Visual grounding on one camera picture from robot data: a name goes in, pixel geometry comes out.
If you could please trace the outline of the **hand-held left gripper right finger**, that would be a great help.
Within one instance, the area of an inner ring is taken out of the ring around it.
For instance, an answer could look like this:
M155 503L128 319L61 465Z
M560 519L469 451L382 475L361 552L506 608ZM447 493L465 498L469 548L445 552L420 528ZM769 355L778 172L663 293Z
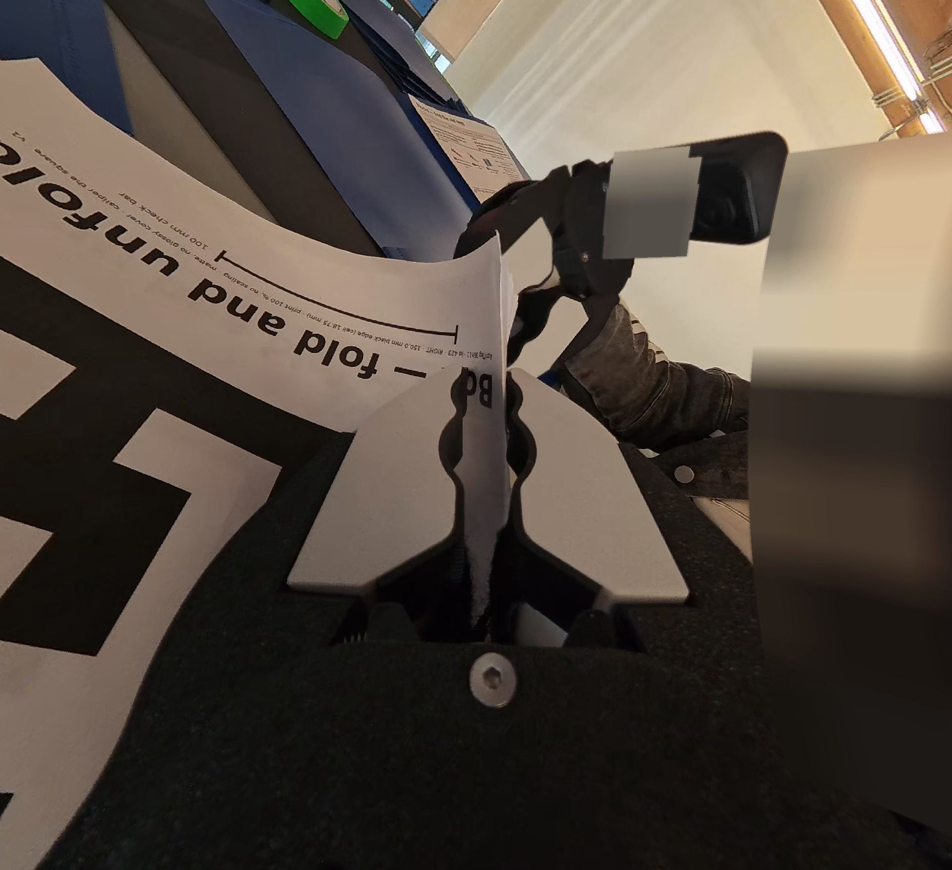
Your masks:
M514 432L528 455L512 493L532 605L683 604L688 587L615 438L520 368Z

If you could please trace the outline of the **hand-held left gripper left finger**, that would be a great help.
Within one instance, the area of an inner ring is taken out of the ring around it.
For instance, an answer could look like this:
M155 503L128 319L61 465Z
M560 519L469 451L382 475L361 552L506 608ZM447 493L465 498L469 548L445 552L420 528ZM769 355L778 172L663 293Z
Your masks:
M292 589L429 597L465 567L464 378L427 378L357 430L292 567Z

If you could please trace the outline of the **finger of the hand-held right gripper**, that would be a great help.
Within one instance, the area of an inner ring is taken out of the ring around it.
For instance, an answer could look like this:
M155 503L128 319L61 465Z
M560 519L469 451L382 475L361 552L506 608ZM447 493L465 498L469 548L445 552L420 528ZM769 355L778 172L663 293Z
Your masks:
M501 250L505 252L541 220L548 232L545 279L531 280L525 290L549 290L555 285L561 286L561 290L571 290L570 281L556 259L556 251L562 248L559 240L565 231L565 197L571 179L570 170L559 167L541 181L519 181L504 186L473 214L459 236L453 258L470 254L494 235L498 235Z
M562 286L557 273L550 273L541 283L519 292L516 317L507 342L508 366L515 364L525 346L542 333L561 297Z

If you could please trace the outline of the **white printed paper sheet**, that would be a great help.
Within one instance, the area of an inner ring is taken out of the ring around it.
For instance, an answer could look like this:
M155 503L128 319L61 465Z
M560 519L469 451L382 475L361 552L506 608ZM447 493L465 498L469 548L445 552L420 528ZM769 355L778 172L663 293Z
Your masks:
M455 473L496 525L514 302L496 239L426 264L288 232L38 60L2 63L1 186L2 868L39 868L186 598L325 443L254 543L279 596L311 592L289 575L357 430L427 378L466 381Z

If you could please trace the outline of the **person's right forearm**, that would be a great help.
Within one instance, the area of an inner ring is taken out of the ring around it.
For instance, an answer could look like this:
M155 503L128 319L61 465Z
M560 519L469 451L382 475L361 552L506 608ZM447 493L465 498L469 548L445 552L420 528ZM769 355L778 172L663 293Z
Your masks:
M617 297L583 307L588 322L553 365L557 388L618 440L662 452L747 430L748 381L669 360Z

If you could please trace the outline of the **white instruction sheet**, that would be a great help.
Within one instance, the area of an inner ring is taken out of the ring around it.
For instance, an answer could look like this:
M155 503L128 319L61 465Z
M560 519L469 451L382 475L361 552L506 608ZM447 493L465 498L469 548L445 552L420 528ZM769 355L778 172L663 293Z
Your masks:
M494 127L411 95L399 103L470 209L528 179Z

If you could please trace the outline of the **person's dark denim jacket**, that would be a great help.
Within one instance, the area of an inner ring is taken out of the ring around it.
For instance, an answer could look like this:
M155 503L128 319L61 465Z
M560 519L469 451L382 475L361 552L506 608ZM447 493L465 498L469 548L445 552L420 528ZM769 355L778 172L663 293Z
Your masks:
M653 462L752 560L747 431L668 449Z

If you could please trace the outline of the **blue paper folder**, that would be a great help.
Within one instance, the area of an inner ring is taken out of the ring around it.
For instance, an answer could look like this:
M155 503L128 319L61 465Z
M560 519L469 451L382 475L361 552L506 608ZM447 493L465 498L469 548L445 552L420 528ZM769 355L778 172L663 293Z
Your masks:
M391 258L452 259L471 210L367 67L260 0L204 0Z
M40 59L87 107L133 135L102 0L1 0L1 57Z

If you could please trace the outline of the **long ceiling light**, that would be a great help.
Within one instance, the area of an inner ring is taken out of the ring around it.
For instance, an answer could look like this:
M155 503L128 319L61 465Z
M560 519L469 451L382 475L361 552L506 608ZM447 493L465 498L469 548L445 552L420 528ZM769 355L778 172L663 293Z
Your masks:
M874 103L879 108L905 98L910 104L910 120L918 119L929 134L946 131L945 124L936 115L931 102L925 96L928 83L911 51L899 34L882 0L851 0L860 14L881 55L891 71L896 88L874 94Z

